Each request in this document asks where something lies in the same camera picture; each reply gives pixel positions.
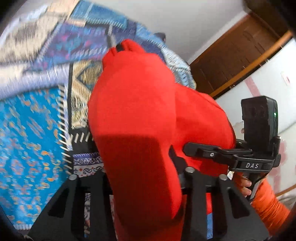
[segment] wooden door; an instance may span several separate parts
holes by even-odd
[[[190,65],[197,90],[212,93],[268,50],[279,37],[247,15]]]

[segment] blue quilt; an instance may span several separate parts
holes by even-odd
[[[0,37],[0,52],[9,57],[0,63],[0,204],[17,229],[32,226],[70,172],[93,174],[102,165],[75,168],[73,160],[97,153],[87,101],[102,58],[124,39],[157,54],[177,83],[195,88],[188,64],[160,38],[88,1],[42,6]]]
[[[58,88],[0,102],[0,203],[30,227],[66,180],[59,143]]]

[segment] screw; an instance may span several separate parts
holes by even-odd
[[[223,181],[226,181],[228,179],[228,177],[225,174],[220,174],[219,178]]]
[[[69,176],[69,180],[74,181],[77,178],[76,174],[72,174]]]
[[[189,172],[189,173],[193,173],[193,172],[195,172],[195,169],[193,167],[186,167],[185,171]]]

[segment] hand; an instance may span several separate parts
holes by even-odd
[[[235,186],[240,190],[242,195],[245,197],[251,195],[252,191],[247,187],[250,187],[252,183],[249,179],[243,176],[242,172],[235,172],[232,181],[234,181]]]

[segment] red cloth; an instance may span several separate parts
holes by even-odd
[[[226,165],[186,157],[182,147],[190,141],[233,148],[234,133],[216,102],[176,84],[156,54],[131,40],[122,46],[103,59],[88,103],[90,130],[129,240],[180,240],[184,197],[170,146],[189,166],[217,176]],[[210,213],[209,195],[207,203]]]

